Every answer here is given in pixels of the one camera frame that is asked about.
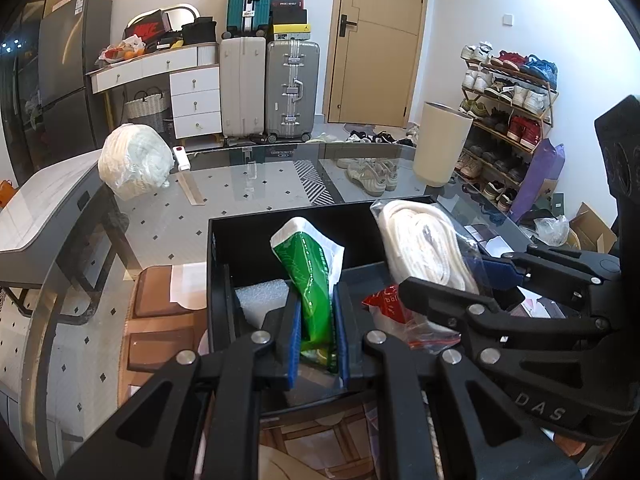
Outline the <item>grey refrigerator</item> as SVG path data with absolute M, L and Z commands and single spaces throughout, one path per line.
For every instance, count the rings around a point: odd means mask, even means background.
M 72 0 L 40 23 L 39 91 L 52 164 L 100 148 L 108 135 L 88 73 L 110 44 L 111 16 L 111 0 Z

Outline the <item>wooden door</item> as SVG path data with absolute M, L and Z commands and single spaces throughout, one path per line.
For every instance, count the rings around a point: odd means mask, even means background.
M 427 0 L 333 0 L 323 114 L 402 127 L 416 88 Z

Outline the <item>wicker basket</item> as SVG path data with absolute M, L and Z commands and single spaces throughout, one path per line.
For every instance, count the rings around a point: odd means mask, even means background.
M 169 119 L 170 97 L 158 87 L 138 91 L 132 100 L 124 103 L 128 122 L 146 125 L 164 134 Z

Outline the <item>purple bag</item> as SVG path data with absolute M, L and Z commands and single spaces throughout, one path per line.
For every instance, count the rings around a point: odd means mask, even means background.
M 509 210 L 509 218 L 513 222 L 518 223 L 540 196 L 554 191 L 564 164 L 563 144 L 553 145 L 548 139 L 538 144 Z

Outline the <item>white remote control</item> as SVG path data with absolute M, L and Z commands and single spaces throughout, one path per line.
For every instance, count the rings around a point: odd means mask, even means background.
M 178 170 L 190 171 L 191 163 L 190 163 L 188 154 L 186 154 L 186 150 L 184 149 L 184 147 L 181 145 L 174 146 L 172 148 L 172 152 L 174 153 Z

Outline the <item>beige cylindrical bin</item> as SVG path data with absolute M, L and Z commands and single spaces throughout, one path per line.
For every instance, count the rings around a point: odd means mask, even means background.
M 454 173 L 472 122 L 471 116 L 447 105 L 425 102 L 413 157 L 416 176 L 431 188 L 444 186 Z

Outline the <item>white stuffing in plastic bag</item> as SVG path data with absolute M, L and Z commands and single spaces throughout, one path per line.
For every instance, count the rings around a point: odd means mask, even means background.
M 105 139 L 99 176 L 121 200 L 132 200 L 168 185 L 175 166 L 168 144 L 150 126 L 123 124 Z

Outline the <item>red balloon glue bag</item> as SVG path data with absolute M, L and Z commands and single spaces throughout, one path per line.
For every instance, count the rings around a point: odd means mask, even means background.
M 431 323 L 425 315 L 407 309 L 400 301 L 398 286 L 390 285 L 361 301 L 378 330 L 402 340 L 412 350 L 437 354 L 460 342 L 450 328 Z

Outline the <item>yellow black box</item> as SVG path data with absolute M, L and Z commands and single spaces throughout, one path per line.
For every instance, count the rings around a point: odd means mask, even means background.
M 272 40 L 309 40 L 305 0 L 271 0 L 269 26 Z

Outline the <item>green medicine bag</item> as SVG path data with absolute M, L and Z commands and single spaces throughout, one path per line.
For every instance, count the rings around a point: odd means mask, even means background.
M 270 246 L 302 303 L 300 353 L 306 360 L 336 373 L 333 298 L 342 275 L 345 248 L 303 217 L 285 222 L 271 237 Z

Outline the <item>beige suitcase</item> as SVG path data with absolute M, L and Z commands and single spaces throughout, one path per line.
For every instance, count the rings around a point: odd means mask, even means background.
M 221 41 L 221 128 L 228 138 L 248 138 L 264 133 L 266 47 L 264 37 Z

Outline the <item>shoe rack with shoes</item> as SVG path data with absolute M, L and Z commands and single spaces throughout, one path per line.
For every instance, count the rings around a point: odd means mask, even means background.
M 535 152 L 553 127 L 559 70 L 537 55 L 467 44 L 459 110 L 472 120 L 456 171 L 505 214 L 512 208 Z

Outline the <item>white drawer desk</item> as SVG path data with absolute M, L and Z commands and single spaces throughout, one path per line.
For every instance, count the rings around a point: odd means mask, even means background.
M 222 133 L 216 42 L 146 54 L 94 70 L 89 77 L 95 94 L 124 87 L 134 99 L 139 91 L 160 89 L 178 140 Z

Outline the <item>silver aluminium suitcase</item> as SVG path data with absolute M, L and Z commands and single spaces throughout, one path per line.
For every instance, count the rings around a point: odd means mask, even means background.
M 310 139 L 314 128 L 320 48 L 312 41 L 267 46 L 265 135 L 269 143 Z

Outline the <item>black cardboard box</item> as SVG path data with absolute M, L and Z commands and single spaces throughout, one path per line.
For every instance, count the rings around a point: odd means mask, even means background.
M 254 330 L 274 333 L 286 304 L 297 309 L 296 331 L 284 341 L 287 387 L 264 393 L 267 413 L 344 396 L 350 374 L 341 285 L 348 302 L 369 310 L 406 278 L 476 294 L 486 275 L 477 244 L 428 198 L 213 219 L 208 236 L 212 350 Z

